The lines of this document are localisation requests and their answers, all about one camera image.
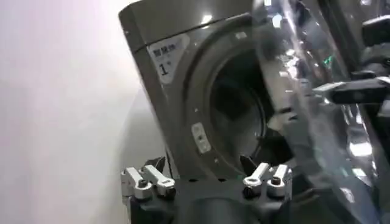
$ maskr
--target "washing machine drum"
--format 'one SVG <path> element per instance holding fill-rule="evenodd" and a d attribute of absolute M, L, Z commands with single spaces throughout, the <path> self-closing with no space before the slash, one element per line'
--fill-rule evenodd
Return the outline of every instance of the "washing machine drum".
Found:
<path fill-rule="evenodd" d="M 274 165 L 291 159 L 273 124 L 275 111 L 253 48 L 250 38 L 234 41 L 225 35 L 205 51 L 189 75 L 188 125 L 202 162 L 218 175 L 242 173 L 241 155 Z M 200 125 L 204 135 L 194 131 Z M 222 163 L 227 170 L 221 170 Z"/>

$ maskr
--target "washing machine door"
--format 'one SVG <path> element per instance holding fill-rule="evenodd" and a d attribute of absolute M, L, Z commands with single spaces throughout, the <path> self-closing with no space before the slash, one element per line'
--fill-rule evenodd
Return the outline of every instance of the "washing machine door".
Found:
<path fill-rule="evenodd" d="M 241 155 L 272 165 L 291 159 L 284 137 L 270 128 L 278 124 L 254 49 L 251 19 L 235 18 L 236 23 L 215 32 L 187 76 L 184 114 L 190 142 L 196 143 L 196 156 L 211 176 L 244 175 Z"/>
<path fill-rule="evenodd" d="M 370 128 L 364 108 L 333 103 L 321 94 L 350 81 L 353 64 L 347 65 L 346 58 L 356 57 L 345 57 L 347 51 L 341 54 L 333 29 L 340 30 L 326 18 L 324 2 L 338 1 L 254 2 L 254 39 L 261 70 L 274 107 L 290 108 L 296 114 L 293 119 L 279 120 L 299 170 L 321 198 L 324 206 L 319 209 L 336 217 L 329 221 L 319 212 L 317 219 L 388 223 L 390 165 L 386 150 L 376 144 L 377 132 Z"/>

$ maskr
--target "label sticker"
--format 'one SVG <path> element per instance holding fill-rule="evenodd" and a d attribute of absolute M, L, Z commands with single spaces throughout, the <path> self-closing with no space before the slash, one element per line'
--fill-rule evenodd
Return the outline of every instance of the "label sticker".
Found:
<path fill-rule="evenodd" d="M 210 151 L 211 145 L 207 139 L 203 124 L 200 122 L 193 124 L 191 131 L 200 154 Z"/>
<path fill-rule="evenodd" d="M 184 33 L 147 47 L 162 83 L 169 84 L 173 81 L 177 64 L 189 43 L 190 38 Z"/>

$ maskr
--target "screw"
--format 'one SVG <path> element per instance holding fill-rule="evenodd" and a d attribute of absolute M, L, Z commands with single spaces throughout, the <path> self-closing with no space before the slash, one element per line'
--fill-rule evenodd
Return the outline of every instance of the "screw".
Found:
<path fill-rule="evenodd" d="M 166 190 L 164 198 L 166 198 L 168 200 L 173 200 L 175 198 L 175 196 L 176 196 L 176 189 L 170 188 L 170 189 Z"/>
<path fill-rule="evenodd" d="M 138 187 L 139 188 L 144 188 L 147 186 L 147 181 L 146 180 L 139 180 L 138 182 Z"/>
<path fill-rule="evenodd" d="M 246 199 L 252 199 L 252 198 L 256 197 L 256 193 L 250 187 L 244 188 L 243 195 L 244 195 L 244 198 L 246 198 Z"/>
<path fill-rule="evenodd" d="M 279 185 L 281 183 L 281 179 L 279 177 L 272 177 L 271 184 Z"/>

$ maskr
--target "metal panel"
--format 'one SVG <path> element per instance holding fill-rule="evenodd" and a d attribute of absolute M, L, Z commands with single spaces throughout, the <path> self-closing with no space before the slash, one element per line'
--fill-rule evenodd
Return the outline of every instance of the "metal panel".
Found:
<path fill-rule="evenodd" d="M 252 0 L 142 0 L 119 14 L 132 51 L 232 16 L 250 12 Z"/>

